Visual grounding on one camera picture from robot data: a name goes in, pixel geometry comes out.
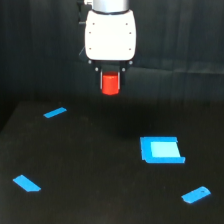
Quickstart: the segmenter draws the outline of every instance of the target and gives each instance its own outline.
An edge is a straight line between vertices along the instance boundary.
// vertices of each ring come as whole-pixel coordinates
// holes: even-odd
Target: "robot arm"
[[[125,73],[135,63],[136,26],[129,0],[84,0],[77,2],[92,5],[85,24],[85,47],[80,59],[93,66],[96,83],[106,95],[118,94],[125,84]],[[101,62],[116,61],[118,72],[103,73]]]

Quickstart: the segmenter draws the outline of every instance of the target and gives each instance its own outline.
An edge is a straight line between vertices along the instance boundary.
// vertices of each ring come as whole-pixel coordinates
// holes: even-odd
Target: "black curtain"
[[[78,58],[85,27],[77,24],[75,0],[0,0],[0,6],[2,98],[104,98]],[[127,72],[116,100],[223,104],[224,1],[130,0],[130,8],[142,60]]]

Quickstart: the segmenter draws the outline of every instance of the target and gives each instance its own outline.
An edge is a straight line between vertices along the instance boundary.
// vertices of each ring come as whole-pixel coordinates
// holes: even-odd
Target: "blue tape piece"
[[[149,142],[178,142],[176,137],[142,137]]]
[[[185,157],[152,157],[152,158],[147,158],[146,162],[147,163],[160,163],[160,164],[165,164],[165,163],[169,163],[169,164],[181,164],[181,163],[185,163],[186,158]]]
[[[185,163],[186,158],[180,157],[176,137],[142,137],[140,142],[142,160],[147,163]]]
[[[148,142],[145,138],[140,138],[141,140],[141,151],[142,160],[147,161],[147,158],[152,158],[151,142]]]
[[[54,117],[54,116],[56,116],[58,114],[61,114],[61,113],[65,112],[65,111],[67,111],[67,110],[65,108],[61,107],[59,109],[56,109],[56,110],[53,110],[53,111],[51,111],[49,113],[44,114],[44,116],[46,118],[51,118],[51,117]]]
[[[27,192],[39,191],[41,189],[23,175],[13,179],[13,181]]]
[[[192,204],[210,194],[211,192],[206,187],[200,187],[188,194],[183,195],[182,198],[185,202]]]

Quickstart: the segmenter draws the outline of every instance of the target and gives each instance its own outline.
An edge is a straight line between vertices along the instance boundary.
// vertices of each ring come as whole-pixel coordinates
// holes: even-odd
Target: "dark background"
[[[130,0],[130,8],[142,60],[116,101],[222,104],[224,1]],[[77,13],[75,0],[0,0],[1,101],[105,98],[78,58]]]
[[[78,57],[85,27],[75,0],[0,0],[4,223],[223,223],[224,1],[130,8],[142,59],[107,97]],[[61,106],[68,111],[44,119]],[[186,164],[145,163],[141,136],[176,136]],[[21,174],[41,192],[12,184]],[[181,200],[200,186],[212,196]]]

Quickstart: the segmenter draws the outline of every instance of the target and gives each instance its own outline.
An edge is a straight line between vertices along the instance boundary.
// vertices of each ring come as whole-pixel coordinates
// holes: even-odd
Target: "light blue square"
[[[176,142],[151,142],[152,157],[180,157]]]

